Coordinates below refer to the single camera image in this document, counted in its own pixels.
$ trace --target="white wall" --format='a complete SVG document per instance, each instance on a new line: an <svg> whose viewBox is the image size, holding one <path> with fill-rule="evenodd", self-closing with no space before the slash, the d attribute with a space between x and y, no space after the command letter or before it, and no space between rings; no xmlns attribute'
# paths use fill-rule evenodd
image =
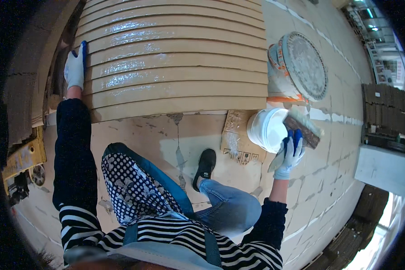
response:
<svg viewBox="0 0 405 270"><path fill-rule="evenodd" d="M361 145L355 172L355 179L405 197L405 154Z"/></svg>

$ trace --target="apron strap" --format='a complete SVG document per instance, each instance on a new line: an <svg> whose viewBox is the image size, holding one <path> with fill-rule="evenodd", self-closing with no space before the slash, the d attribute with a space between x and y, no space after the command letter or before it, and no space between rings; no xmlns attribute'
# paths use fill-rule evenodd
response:
<svg viewBox="0 0 405 270"><path fill-rule="evenodd" d="M136 242L138 240L138 223L130 225L126 228L123 238L123 246ZM216 236L204 231L205 241L205 260L217 267L222 266L221 255L219 254L218 242Z"/></svg>
<svg viewBox="0 0 405 270"><path fill-rule="evenodd" d="M222 266L221 255L219 254L218 241L216 236L204 231L205 260L217 267Z"/></svg>
<svg viewBox="0 0 405 270"><path fill-rule="evenodd" d="M123 246L136 242L138 239L137 236L138 236L138 223L128 226L126 228L126 232L124 233Z"/></svg>

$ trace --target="white work glove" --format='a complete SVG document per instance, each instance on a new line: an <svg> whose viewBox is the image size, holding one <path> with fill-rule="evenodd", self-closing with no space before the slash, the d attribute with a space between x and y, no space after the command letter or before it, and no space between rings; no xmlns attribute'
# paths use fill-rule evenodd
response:
<svg viewBox="0 0 405 270"><path fill-rule="evenodd" d="M79 47L78 57L75 57L75 51L70 51L65 64L65 80L68 83L68 89L72 86L79 86L84 89L84 57L86 42L83 41Z"/></svg>
<svg viewBox="0 0 405 270"><path fill-rule="evenodd" d="M292 136L290 136L288 138L288 144L286 145L285 159L282 165L275 171L273 178L280 180L288 180L292 168L294 168L300 163L300 160L302 159L303 156L304 156L303 138L299 139L294 154L294 142Z"/></svg>

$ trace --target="person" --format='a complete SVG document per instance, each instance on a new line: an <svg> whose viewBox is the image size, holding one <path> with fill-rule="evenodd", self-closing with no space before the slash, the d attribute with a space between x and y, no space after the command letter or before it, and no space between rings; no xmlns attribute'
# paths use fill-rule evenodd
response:
<svg viewBox="0 0 405 270"><path fill-rule="evenodd" d="M65 266L70 269L281 269L289 173L302 138L286 139L263 206L252 195L211 179L216 152L206 149L192 182L211 207L194 213L184 191L123 143L110 144L101 169L120 227L104 233L97 219L97 170L91 119L81 101L84 52L69 53L66 100L56 112L53 204L59 210ZM240 244L231 238L253 229Z"/></svg>

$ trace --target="gloved hand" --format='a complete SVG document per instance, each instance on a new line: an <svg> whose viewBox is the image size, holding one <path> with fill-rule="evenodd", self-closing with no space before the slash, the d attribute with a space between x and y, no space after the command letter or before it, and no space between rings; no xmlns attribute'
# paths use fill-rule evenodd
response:
<svg viewBox="0 0 405 270"><path fill-rule="evenodd" d="M65 80L68 83L68 89L72 86L79 86L81 90L84 89L84 69L86 60L86 46L87 42L81 42L79 47L78 56L75 51L70 51L65 64Z"/></svg>
<svg viewBox="0 0 405 270"><path fill-rule="evenodd" d="M275 171L273 178L289 179L289 174L295 166L297 166L304 156L303 137L300 130L296 130L293 136L293 131L288 131L288 138L284 139L285 159L282 165Z"/></svg>

